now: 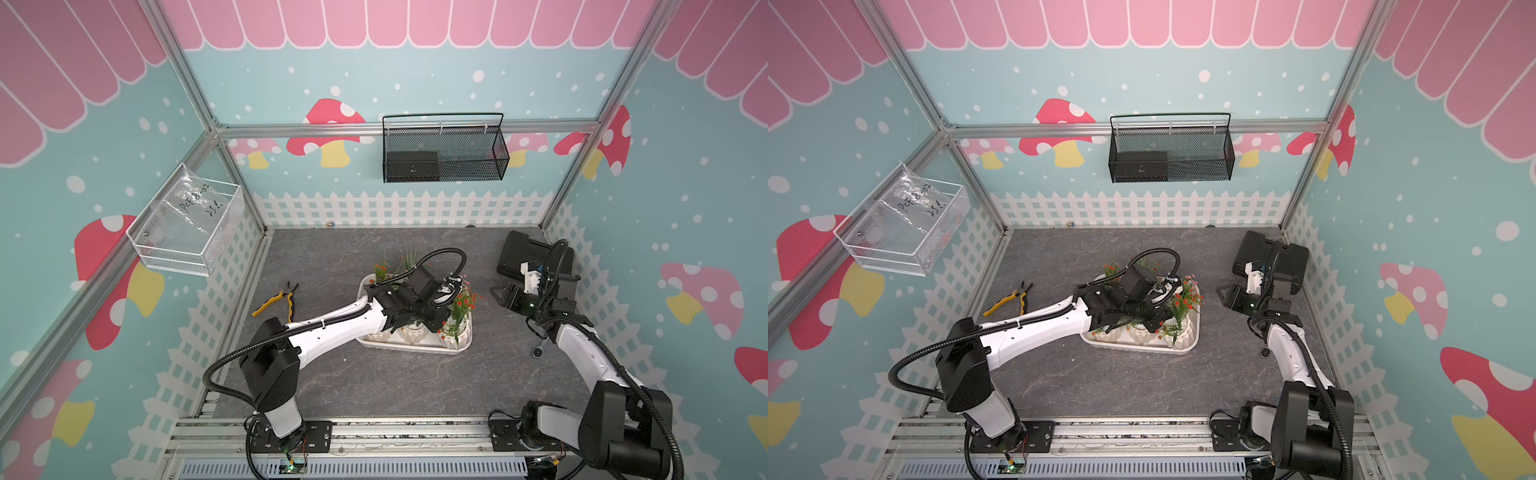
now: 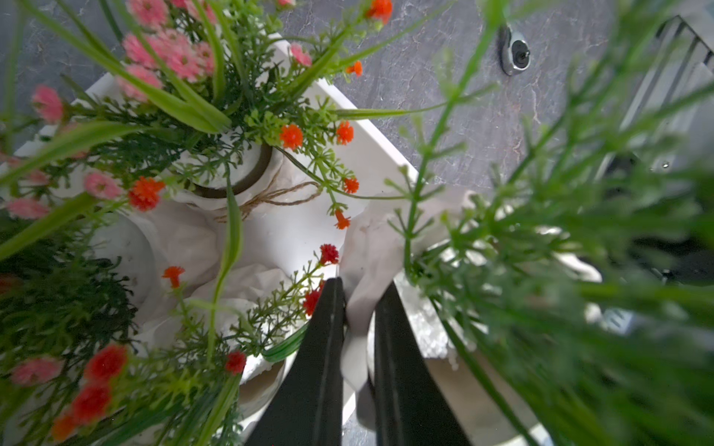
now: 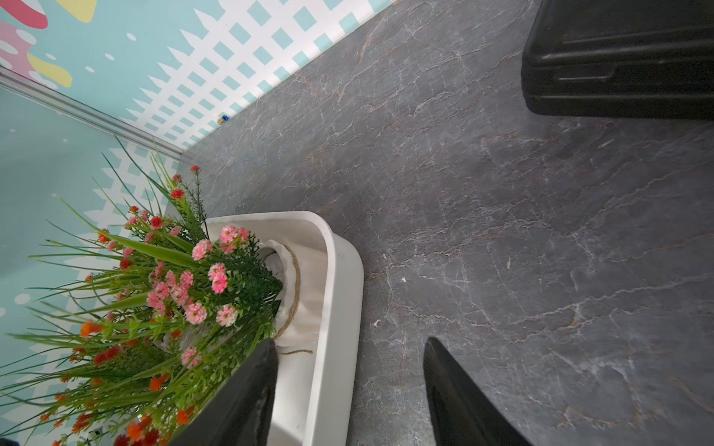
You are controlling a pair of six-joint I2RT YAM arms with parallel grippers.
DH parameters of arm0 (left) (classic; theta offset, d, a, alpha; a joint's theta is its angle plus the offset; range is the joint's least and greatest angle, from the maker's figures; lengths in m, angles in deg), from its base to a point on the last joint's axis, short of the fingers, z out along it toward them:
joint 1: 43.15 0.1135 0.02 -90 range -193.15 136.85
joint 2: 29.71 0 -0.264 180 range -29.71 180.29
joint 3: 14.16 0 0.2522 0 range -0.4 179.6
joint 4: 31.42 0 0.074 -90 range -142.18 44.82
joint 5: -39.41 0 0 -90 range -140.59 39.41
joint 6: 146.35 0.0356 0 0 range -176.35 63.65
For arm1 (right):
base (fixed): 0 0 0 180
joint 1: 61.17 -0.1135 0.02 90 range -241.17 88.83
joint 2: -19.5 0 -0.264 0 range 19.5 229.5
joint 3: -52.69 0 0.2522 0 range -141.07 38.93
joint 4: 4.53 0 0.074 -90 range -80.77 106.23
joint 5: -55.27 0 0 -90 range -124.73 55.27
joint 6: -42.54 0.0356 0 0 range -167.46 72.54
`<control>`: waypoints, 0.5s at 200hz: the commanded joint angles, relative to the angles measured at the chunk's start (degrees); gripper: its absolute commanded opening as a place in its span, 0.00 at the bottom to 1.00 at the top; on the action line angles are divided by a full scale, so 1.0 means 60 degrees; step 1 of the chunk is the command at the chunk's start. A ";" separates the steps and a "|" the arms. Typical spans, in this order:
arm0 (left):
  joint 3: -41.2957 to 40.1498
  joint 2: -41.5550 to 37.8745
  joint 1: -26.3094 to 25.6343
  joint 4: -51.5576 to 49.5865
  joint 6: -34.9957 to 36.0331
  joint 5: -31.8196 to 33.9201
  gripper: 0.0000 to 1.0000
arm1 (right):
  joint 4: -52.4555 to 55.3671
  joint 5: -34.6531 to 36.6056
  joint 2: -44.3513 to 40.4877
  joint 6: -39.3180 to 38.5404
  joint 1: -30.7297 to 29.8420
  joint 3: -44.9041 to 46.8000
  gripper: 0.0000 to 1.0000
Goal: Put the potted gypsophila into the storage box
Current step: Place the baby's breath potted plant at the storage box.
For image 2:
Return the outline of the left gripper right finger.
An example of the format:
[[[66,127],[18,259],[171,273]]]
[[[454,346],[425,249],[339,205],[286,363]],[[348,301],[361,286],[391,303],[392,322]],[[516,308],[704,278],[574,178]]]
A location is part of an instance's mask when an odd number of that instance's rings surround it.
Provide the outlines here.
[[[422,358],[395,284],[376,306],[374,392],[379,445],[468,445]]]

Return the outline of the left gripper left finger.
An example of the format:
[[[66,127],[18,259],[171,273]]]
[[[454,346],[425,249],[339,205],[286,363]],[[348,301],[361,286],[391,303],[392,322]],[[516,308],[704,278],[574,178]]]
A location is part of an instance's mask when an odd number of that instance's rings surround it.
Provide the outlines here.
[[[344,299],[342,280],[328,280],[295,362],[248,436],[248,445],[341,444]]]

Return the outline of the ribbed pot plant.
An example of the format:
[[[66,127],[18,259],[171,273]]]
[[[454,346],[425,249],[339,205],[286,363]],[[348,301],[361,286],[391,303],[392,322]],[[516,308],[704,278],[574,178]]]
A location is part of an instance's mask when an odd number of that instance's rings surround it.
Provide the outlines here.
[[[110,263],[91,258],[77,227],[49,253],[66,280],[31,298],[27,282],[5,295],[8,329],[50,317],[56,352],[22,350],[9,374],[1,426],[20,445],[242,445],[245,416],[277,392],[282,363],[308,328],[340,261],[327,243],[302,271],[236,268],[188,291],[182,264],[132,304]]]

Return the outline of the white rectangular storage tray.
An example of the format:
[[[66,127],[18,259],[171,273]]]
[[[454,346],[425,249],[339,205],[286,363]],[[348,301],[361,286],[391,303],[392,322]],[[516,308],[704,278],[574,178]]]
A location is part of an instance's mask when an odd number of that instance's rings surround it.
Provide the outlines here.
[[[92,204],[83,192],[87,176],[75,173],[69,186],[59,192],[57,207],[42,219],[22,219],[7,210],[10,194],[1,185],[1,399],[9,392],[7,379],[23,342],[29,343],[30,355],[65,348],[49,332],[50,317],[25,316],[17,328],[8,329],[4,321],[9,314],[2,308],[6,293],[17,284],[27,282],[31,298],[37,298],[52,285],[65,282],[49,258],[52,250],[66,243],[65,237],[54,236],[55,230],[77,227],[87,255],[107,260],[132,304],[140,307],[159,290],[169,266],[183,265],[188,291],[193,292],[219,276],[230,253],[237,256],[236,268],[260,265],[291,276],[302,271],[322,245],[330,243],[339,249],[369,203],[392,204],[396,198],[393,184],[402,178],[406,161],[374,126],[375,119],[390,117],[390,111],[355,108],[333,86],[335,78],[317,81],[308,96],[330,100],[339,111],[356,114],[353,141],[334,148],[359,184],[357,193],[341,197],[346,206],[343,217],[329,214],[329,195],[308,174],[306,159],[284,151],[262,152],[248,177],[224,199],[169,187],[158,206],[146,212],[121,200]],[[106,72],[92,89],[78,91],[74,100],[79,95],[104,97],[115,92]],[[5,113],[1,124],[1,176],[10,160],[36,156],[42,137],[53,132],[36,112],[34,117]],[[338,264],[324,269],[325,283],[342,262],[340,254]],[[295,352],[282,363],[277,392]],[[245,429],[265,412],[277,392],[266,405],[245,416]]]

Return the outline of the pot orange flowers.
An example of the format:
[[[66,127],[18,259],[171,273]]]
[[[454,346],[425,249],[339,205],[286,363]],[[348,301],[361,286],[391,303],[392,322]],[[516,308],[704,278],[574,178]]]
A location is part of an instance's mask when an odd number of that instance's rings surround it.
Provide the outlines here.
[[[418,140],[405,207],[351,291],[347,315],[364,340],[389,283],[403,273],[435,307],[457,350],[479,350],[556,444],[710,445],[713,355],[695,342],[713,327],[710,288],[641,271],[674,260],[670,243],[713,245],[713,165],[665,171],[682,148],[669,118],[713,96],[712,84],[623,123],[625,88],[652,66],[649,42],[671,1],[623,1],[615,35],[565,110],[490,199],[431,183],[442,145],[485,48],[429,139]]]

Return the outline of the twine pot pink flowers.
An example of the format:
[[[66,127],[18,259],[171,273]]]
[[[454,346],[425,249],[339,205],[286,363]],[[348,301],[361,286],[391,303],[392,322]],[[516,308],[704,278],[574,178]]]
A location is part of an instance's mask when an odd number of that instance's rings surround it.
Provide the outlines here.
[[[64,100],[41,85],[38,117],[53,130],[34,157],[12,159],[1,185],[7,210],[42,219],[60,202],[72,175],[101,206],[121,200],[138,211],[158,206],[169,187],[224,199],[262,152],[293,152],[343,217],[357,178],[334,148],[353,141],[355,113],[312,100],[319,80],[359,76],[362,54],[350,46],[387,26],[394,4],[362,1],[316,37],[282,35],[278,1],[122,1],[106,9],[126,19],[123,54],[113,53],[76,14],[62,24],[33,1],[19,9],[104,68],[116,92]]]

